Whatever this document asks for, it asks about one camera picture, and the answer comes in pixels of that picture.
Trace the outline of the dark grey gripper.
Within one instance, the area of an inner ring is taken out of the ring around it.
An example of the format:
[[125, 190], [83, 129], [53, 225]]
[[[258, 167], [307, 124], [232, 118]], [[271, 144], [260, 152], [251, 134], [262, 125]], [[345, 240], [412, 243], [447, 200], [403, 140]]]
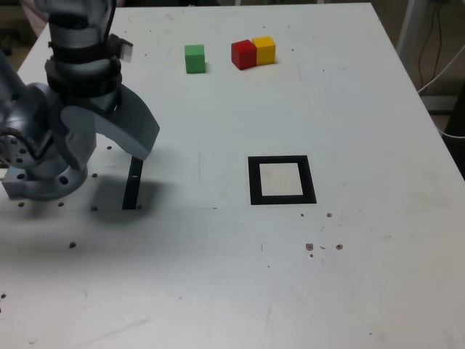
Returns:
[[[61, 94], [52, 112], [55, 147], [65, 162], [78, 170], [86, 168], [96, 148], [96, 133], [145, 160], [160, 131], [143, 100], [124, 85], [121, 91], [98, 96]], [[93, 113], [94, 126], [90, 119]]]

